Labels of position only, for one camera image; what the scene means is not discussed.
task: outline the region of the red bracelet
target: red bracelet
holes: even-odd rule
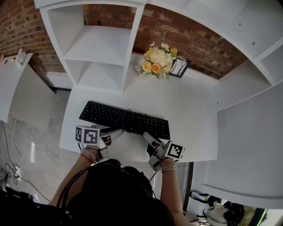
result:
[[[93,161],[90,160],[88,157],[86,157],[84,154],[81,154],[82,156],[84,156],[91,164],[93,164]]]

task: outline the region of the black keyboard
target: black keyboard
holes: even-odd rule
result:
[[[88,101],[80,119],[107,127],[122,128],[126,132],[141,135],[148,132],[155,138],[170,139],[167,120],[92,101]]]

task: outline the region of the red brick wall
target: red brick wall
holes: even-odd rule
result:
[[[84,5],[86,25],[131,29],[135,8],[118,5]],[[22,47],[33,52],[31,67],[38,73],[64,72],[54,51],[39,10],[33,0],[4,0],[0,3],[0,53],[16,55]],[[192,68],[221,78],[246,60],[225,39],[180,14],[147,4],[141,18],[133,52],[144,53],[151,42],[167,43],[192,61]]]
[[[65,72],[33,0],[0,1],[0,53],[16,55],[22,48],[34,53],[30,65],[37,74]]]
[[[84,5],[84,23],[131,29],[135,8],[116,5]],[[133,52],[144,53],[150,43],[176,47],[197,71],[220,79],[247,58],[227,40],[181,14],[147,4]]]

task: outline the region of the yellow rose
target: yellow rose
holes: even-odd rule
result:
[[[147,59],[150,58],[150,54],[151,54],[152,50],[153,50],[152,47],[150,47],[150,49],[147,50],[146,53],[144,54],[144,56],[145,56]]]
[[[177,57],[177,52],[178,52],[178,50],[177,50],[176,48],[172,48],[172,49],[170,50],[170,53],[171,53],[171,56],[172,56],[172,57]]]
[[[145,72],[148,72],[148,73],[151,72],[151,63],[150,62],[148,62],[148,61],[143,62],[141,64],[141,67]]]
[[[161,66],[159,64],[153,64],[152,65],[152,71],[155,74],[160,74],[161,73]]]

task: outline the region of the black and white marker cube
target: black and white marker cube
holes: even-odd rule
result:
[[[174,160],[180,160],[183,157],[185,150],[186,147],[175,144],[172,141],[170,141],[165,156],[172,158]]]
[[[99,145],[99,129],[77,125],[76,141],[83,145]]]

